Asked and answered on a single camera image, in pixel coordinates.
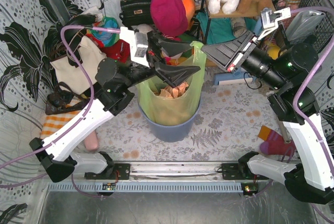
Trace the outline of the cream plush sheep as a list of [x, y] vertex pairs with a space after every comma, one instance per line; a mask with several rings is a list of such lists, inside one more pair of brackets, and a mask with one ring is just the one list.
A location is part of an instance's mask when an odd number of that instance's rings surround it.
[[150, 31], [153, 31], [154, 29], [152, 28], [152, 26], [147, 25], [147, 24], [140, 24], [137, 26], [133, 26], [134, 30], [138, 30], [140, 33], [148, 33]]

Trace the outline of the orange checkered cloth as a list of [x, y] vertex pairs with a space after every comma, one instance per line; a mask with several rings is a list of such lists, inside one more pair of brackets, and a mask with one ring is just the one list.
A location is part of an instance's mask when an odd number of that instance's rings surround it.
[[45, 121], [40, 133], [40, 138], [45, 139], [56, 133], [64, 125], [66, 125], [72, 118], [74, 118], [79, 111], [72, 111], [61, 114], [51, 114], [45, 117]]

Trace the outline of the black leather handbag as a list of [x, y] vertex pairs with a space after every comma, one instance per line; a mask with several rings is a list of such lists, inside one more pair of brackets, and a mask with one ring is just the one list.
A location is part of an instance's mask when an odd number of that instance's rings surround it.
[[151, 0], [121, 0], [119, 18], [125, 27], [154, 24], [150, 12]]

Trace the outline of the orange plush toy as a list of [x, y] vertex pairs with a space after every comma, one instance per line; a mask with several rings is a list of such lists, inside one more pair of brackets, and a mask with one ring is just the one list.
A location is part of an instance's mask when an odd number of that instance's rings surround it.
[[185, 8], [186, 18], [187, 18], [188, 25], [189, 25], [193, 15], [195, 14], [195, 10], [196, 10], [195, 1], [194, 0], [182, 0], [182, 3]]

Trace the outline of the teal cloth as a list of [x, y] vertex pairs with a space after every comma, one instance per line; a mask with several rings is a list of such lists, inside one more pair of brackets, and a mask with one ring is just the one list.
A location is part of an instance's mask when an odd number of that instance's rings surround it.
[[206, 34], [209, 20], [207, 14], [199, 12], [196, 18], [200, 23], [205, 44], [231, 41], [240, 37], [247, 30], [253, 31], [256, 26], [256, 20], [251, 18], [214, 18], [211, 19], [208, 34]]

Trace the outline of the blue trash bin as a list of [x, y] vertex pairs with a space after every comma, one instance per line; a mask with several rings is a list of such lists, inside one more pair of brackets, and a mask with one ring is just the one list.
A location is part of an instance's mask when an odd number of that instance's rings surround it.
[[190, 130], [192, 129], [194, 121], [195, 121], [195, 117], [197, 116], [201, 108], [201, 99], [199, 100], [197, 110], [195, 111], [194, 115], [189, 120], [185, 121], [182, 124], [172, 125], [172, 126], [165, 126], [165, 125], [157, 124], [151, 121], [146, 116], [141, 106], [140, 105], [138, 106], [139, 106], [140, 112], [142, 113], [145, 120], [147, 121], [152, 134], [157, 139], [163, 142], [174, 143], [174, 142], [182, 141], [190, 133]]

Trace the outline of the dark brown bag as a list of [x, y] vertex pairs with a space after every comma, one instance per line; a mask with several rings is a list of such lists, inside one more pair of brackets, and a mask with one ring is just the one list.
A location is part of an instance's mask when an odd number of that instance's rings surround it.
[[89, 98], [74, 93], [64, 82], [59, 82], [51, 94], [47, 96], [45, 114], [56, 115], [81, 111], [89, 102]]

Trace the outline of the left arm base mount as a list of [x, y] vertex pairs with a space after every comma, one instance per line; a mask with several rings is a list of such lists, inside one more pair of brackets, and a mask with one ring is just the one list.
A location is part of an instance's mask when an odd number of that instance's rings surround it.
[[113, 167], [107, 167], [101, 173], [87, 172], [86, 180], [128, 180], [130, 176], [129, 163], [116, 163]]

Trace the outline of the black metal shelf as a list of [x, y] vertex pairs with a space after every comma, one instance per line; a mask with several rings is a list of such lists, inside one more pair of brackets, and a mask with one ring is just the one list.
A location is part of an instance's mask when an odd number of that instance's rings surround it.
[[[208, 1], [207, 0], [202, 0], [202, 4], [203, 5], [206, 5], [206, 8], [208, 6]], [[273, 4], [271, 5], [270, 9], [274, 10], [274, 6]], [[208, 29], [209, 29], [209, 26], [210, 26], [210, 21], [211, 19], [214, 19], [214, 18], [244, 18], [244, 17], [255, 17], [257, 15], [260, 15], [260, 11], [257, 10], [257, 5], [252, 3], [249, 10], [243, 14], [239, 13], [237, 10], [229, 15], [225, 15], [222, 11], [220, 11], [218, 14], [215, 14], [215, 15], [211, 15], [209, 12], [208, 12], [208, 9], [206, 10], [206, 14], [208, 16], [208, 24], [207, 24], [207, 30], [206, 30], [206, 34], [208, 34]]]

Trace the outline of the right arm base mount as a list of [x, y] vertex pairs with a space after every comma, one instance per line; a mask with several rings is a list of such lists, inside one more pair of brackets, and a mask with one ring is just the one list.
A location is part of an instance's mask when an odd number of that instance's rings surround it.
[[225, 180], [249, 180], [253, 175], [248, 170], [248, 167], [240, 163], [222, 163], [222, 177]]

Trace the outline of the green trash bag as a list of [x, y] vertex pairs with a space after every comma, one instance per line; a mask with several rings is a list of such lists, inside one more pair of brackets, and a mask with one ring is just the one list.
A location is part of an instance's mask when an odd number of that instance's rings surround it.
[[204, 83], [206, 54], [200, 42], [192, 42], [193, 54], [179, 67], [195, 66], [200, 70], [175, 88], [164, 83], [157, 76], [137, 85], [138, 101], [145, 115], [154, 123], [173, 126], [186, 122], [199, 105]]

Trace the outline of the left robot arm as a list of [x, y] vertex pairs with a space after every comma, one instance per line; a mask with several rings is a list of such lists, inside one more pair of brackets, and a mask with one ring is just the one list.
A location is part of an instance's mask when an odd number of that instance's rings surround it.
[[108, 180], [118, 177], [112, 158], [104, 151], [80, 154], [74, 149], [97, 127], [123, 111], [134, 94], [129, 88], [157, 76], [176, 87], [198, 72], [198, 66], [170, 66], [160, 56], [161, 51], [177, 55], [191, 49], [191, 44], [166, 39], [155, 31], [148, 34], [129, 30], [105, 29], [118, 33], [129, 43], [131, 64], [122, 64], [110, 58], [103, 59], [97, 67], [97, 87], [90, 81], [88, 104], [65, 126], [51, 136], [30, 142], [33, 153], [40, 161], [52, 182], [60, 182], [74, 175], [84, 174], [86, 179]]

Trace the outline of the aluminium rail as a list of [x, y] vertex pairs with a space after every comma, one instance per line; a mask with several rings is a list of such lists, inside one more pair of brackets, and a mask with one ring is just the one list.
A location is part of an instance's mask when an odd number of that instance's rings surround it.
[[[69, 178], [71, 175], [83, 176], [87, 172], [101, 173], [107, 167], [113, 167], [116, 163], [127, 163], [113, 160], [88, 160], [88, 161], [45, 161], [41, 164], [45, 168], [50, 179], [57, 183]], [[199, 176], [214, 176], [221, 173], [221, 162], [128, 162], [130, 164], [130, 176], [134, 178], [187, 178]], [[263, 173], [251, 173], [252, 179], [266, 180]]]

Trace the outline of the pink case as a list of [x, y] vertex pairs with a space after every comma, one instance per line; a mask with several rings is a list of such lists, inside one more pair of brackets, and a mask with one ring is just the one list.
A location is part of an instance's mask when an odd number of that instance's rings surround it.
[[87, 151], [96, 151], [99, 148], [99, 140], [96, 131], [91, 132], [83, 141]]

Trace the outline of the yellow plush duck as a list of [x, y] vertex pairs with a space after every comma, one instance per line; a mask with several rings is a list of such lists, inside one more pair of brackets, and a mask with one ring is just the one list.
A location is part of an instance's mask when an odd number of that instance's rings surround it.
[[264, 41], [264, 50], [273, 60], [276, 60], [279, 57], [281, 48], [276, 44], [275, 39], [266, 39]]

